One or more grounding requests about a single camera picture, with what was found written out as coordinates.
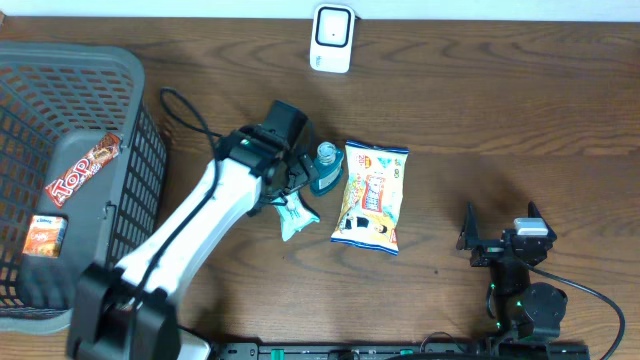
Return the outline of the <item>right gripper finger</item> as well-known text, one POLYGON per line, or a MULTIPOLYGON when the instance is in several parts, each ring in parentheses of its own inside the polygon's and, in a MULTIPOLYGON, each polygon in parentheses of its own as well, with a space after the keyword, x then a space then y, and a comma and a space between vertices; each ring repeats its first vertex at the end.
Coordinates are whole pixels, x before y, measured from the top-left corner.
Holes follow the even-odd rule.
POLYGON ((466 215, 461 232, 459 234, 456 249, 471 250, 479 244, 479 233, 473 205, 468 202, 466 215))
POLYGON ((536 206, 536 204, 533 201, 530 201, 528 203, 528 218, 542 218, 546 222, 547 227, 549 228, 549 234, 546 236, 546 238, 549 238, 551 240, 556 240, 557 239, 556 232, 548 224, 548 222, 544 219, 544 217, 540 213, 538 207, 536 206))

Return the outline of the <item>blue mouthwash bottle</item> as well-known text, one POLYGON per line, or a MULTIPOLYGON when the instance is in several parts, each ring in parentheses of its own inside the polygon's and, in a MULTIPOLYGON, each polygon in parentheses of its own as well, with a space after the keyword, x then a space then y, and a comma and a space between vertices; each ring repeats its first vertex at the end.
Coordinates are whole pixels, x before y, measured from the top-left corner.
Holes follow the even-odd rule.
POLYGON ((310 184, 313 195, 323 196, 339 183, 343 174, 343 160, 344 152, 333 143, 325 141, 318 146, 314 159, 318 178, 310 184))

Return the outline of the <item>mint wet wipes pack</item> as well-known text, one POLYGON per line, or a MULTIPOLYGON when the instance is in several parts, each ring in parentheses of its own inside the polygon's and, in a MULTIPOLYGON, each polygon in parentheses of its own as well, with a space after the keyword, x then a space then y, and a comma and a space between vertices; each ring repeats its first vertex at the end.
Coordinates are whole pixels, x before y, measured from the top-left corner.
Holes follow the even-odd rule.
POLYGON ((299 192, 276 200, 274 207, 279 214, 281 235, 284 242, 290 240, 312 223, 319 223, 319 215, 301 198, 299 192))

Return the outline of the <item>yellow snack bag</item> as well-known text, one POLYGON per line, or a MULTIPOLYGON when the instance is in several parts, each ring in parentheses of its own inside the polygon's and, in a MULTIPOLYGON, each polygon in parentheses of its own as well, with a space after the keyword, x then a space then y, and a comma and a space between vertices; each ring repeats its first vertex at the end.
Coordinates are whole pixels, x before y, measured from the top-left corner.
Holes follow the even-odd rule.
POLYGON ((331 241, 398 254, 397 224, 408 155, 406 147, 346 142, 348 178, 331 241))

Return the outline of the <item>red Top chocolate bar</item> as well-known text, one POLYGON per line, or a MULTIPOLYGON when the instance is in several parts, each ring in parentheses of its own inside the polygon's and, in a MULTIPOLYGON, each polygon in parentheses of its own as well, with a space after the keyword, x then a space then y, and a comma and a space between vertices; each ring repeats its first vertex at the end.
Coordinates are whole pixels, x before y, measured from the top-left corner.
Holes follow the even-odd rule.
POLYGON ((120 154, 121 140, 113 133, 104 137, 65 173, 45 187, 54 205, 61 209, 78 189, 120 154))

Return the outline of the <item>orange tissue pack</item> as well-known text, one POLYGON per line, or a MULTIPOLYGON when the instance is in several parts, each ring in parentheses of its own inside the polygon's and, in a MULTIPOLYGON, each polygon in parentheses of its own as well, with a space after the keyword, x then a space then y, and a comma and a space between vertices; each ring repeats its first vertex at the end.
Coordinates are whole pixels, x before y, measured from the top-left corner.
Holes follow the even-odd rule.
POLYGON ((29 225, 22 253, 29 256, 57 258, 67 228, 64 217, 34 215, 29 225))

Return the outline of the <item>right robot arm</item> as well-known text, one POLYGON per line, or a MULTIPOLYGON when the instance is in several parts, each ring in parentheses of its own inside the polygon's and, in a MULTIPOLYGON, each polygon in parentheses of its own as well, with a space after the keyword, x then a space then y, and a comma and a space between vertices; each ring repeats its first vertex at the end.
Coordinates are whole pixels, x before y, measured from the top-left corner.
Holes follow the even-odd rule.
POLYGON ((567 295, 551 284, 530 279, 556 239, 533 202, 528 204, 528 215, 515 219, 498 239, 480 237, 473 206, 467 205, 456 248, 471 252, 472 267, 490 269, 487 312, 499 323, 499 336, 541 343, 559 337, 567 295))

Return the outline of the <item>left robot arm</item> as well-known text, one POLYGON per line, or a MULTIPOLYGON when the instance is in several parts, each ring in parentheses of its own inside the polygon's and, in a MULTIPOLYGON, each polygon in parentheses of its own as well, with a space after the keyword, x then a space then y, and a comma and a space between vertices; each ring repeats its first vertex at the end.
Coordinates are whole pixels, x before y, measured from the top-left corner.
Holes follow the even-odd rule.
POLYGON ((143 244, 81 275, 67 337, 71 359, 207 359, 212 347, 182 328, 177 309, 200 267, 243 216, 315 180, 313 126, 276 101, 263 123, 214 145, 191 194, 143 244))

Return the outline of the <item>white barcode scanner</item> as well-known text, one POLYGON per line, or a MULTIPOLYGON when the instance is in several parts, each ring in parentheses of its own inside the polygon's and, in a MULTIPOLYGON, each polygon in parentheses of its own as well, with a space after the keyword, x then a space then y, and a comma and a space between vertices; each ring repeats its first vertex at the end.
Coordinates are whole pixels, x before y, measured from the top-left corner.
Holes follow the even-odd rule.
POLYGON ((348 6, 316 7, 309 51, 313 70, 338 74, 349 71, 355 20, 355 12, 348 6))

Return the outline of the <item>grey plastic basket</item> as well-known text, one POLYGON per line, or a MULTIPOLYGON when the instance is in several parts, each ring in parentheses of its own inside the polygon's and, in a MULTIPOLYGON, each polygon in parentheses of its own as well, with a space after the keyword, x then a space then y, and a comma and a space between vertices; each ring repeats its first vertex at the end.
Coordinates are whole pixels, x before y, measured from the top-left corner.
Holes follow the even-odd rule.
POLYGON ((143 101, 141 62, 116 47, 1 45, 1 328, 66 328, 92 263, 113 267, 154 231, 166 148, 143 101), (120 154, 59 209, 45 187, 106 133, 120 154), (64 217, 57 258, 22 253, 34 215, 64 217))

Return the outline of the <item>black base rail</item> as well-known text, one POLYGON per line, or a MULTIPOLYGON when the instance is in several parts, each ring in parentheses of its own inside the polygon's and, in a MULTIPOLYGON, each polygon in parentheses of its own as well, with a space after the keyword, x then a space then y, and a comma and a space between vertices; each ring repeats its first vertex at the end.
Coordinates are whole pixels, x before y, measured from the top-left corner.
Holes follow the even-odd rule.
POLYGON ((215 360, 384 360, 384 359, 553 359, 588 360, 584 345, 502 344, 499 351, 484 351, 467 344, 429 341, 426 345, 286 345, 227 343, 214 344, 210 359, 215 360))

